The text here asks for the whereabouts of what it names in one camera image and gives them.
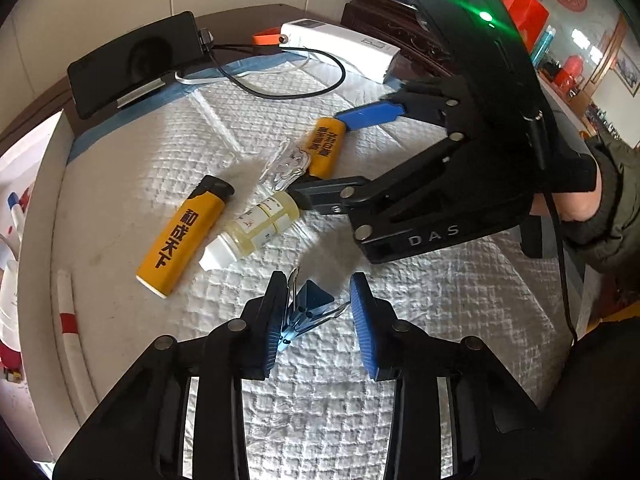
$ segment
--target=phone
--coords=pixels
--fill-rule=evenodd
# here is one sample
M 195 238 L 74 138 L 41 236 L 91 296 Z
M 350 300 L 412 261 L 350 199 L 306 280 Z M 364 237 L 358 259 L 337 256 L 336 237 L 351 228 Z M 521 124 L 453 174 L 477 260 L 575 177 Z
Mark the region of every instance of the phone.
M 193 13 L 186 10 L 128 32 L 66 70 L 76 110 L 87 119 L 107 104 L 194 64 L 203 56 Z

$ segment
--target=metal clip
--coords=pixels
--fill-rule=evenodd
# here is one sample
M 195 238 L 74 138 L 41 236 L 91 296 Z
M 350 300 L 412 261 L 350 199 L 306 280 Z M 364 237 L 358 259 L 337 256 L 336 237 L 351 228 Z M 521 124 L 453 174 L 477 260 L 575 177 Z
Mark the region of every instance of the metal clip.
M 310 163 L 311 156 L 287 137 L 265 164 L 260 182 L 266 184 L 273 192 L 284 191 L 298 177 L 305 174 Z
M 300 268 L 295 267 L 287 282 L 290 303 L 280 332 L 279 352 L 286 350 L 298 336 L 341 316 L 351 304 L 347 301 L 330 310 L 334 297 L 311 280 L 306 280 L 300 291 L 296 293 L 299 272 Z

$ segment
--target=black cord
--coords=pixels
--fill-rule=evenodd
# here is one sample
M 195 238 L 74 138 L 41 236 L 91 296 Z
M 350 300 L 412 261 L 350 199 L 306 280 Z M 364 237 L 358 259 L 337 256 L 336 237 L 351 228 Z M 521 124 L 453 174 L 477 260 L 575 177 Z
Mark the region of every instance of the black cord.
M 329 59 L 333 60 L 337 65 L 338 68 L 340 68 L 340 79 L 338 79 L 338 81 L 334 84 L 332 84 L 331 86 L 327 87 L 327 88 L 323 88 L 322 90 L 317 90 L 315 92 L 309 92 L 306 94 L 291 94 L 291 95 L 286 95 L 286 94 L 265 94 L 263 92 L 259 92 L 257 90 L 254 90 L 253 88 L 249 88 L 248 86 L 242 84 L 241 82 L 238 81 L 238 79 L 236 79 L 235 77 L 233 77 L 229 72 L 227 72 L 224 68 L 222 68 L 222 66 L 220 65 L 220 63 L 218 62 L 218 60 L 216 59 L 215 54 L 213 53 L 214 50 L 233 50 L 236 52 L 245 52 L 243 50 L 240 50 L 241 48 L 262 48 L 262 47 L 269 47 L 269 48 L 279 48 L 280 50 L 290 50 L 292 52 L 295 51 L 301 51 L 301 52 L 311 52 L 313 54 L 321 54 L 322 56 L 327 56 Z M 234 85 L 238 86 L 238 88 L 241 88 L 242 90 L 244 90 L 245 92 L 247 92 L 248 94 L 251 94 L 255 97 L 260 97 L 262 99 L 272 99 L 272 100 L 292 100 L 292 99 L 306 99 L 309 97 L 318 97 L 324 94 L 328 94 L 329 92 L 332 92 L 333 90 L 335 90 L 336 88 L 338 88 L 338 86 L 340 86 L 343 82 L 344 79 L 347 77 L 347 71 L 344 68 L 344 65 L 340 62 L 340 60 L 335 57 L 333 54 L 329 54 L 328 52 L 324 52 L 322 50 L 316 50 L 315 48 L 303 48 L 303 47 L 288 47 L 288 46 L 278 46 L 278 45 L 252 45 L 252 44 L 213 44 L 211 46 L 207 47 L 207 52 L 209 53 L 209 57 L 211 58 L 213 64 L 215 65 L 215 67 L 218 69 L 218 71 L 227 79 L 229 79 L 229 81 L 231 81 Z
M 558 209 L 556 209 L 553 195 L 545 191 L 543 196 L 545 197 L 546 207 L 549 209 L 551 221 L 554 225 L 554 236 L 556 237 L 556 248 L 558 250 L 558 266 L 560 267 L 562 304 L 564 304 L 564 320 L 569 328 L 569 332 L 571 332 L 571 336 L 574 338 L 574 344 L 576 344 L 578 342 L 578 333 L 575 331 L 574 324 L 571 321 L 571 310 L 569 309 L 569 291 L 566 284 L 566 266 L 564 263 L 564 245 L 562 244 L 560 215 L 558 214 Z

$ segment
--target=hand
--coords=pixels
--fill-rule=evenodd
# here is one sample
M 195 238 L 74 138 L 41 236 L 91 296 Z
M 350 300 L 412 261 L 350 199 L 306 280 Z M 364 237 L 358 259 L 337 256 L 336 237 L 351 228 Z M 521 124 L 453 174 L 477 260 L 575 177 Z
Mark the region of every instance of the hand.
M 554 193 L 554 202 L 560 219 L 564 222 L 585 222 L 592 218 L 600 208 L 602 198 L 602 176 L 596 164 L 596 189 L 586 193 Z M 536 194 L 533 197 L 530 214 L 535 216 L 550 216 L 546 207 L 545 197 Z

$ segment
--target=sleeve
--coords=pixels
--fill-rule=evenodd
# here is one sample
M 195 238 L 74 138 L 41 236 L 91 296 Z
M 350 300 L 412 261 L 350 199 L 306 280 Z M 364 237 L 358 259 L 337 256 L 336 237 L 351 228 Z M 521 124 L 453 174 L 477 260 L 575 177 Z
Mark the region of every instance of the sleeve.
M 564 235 L 595 270 L 640 290 L 640 153 L 610 134 L 588 146 L 602 176 L 600 208 L 586 222 L 564 222 Z

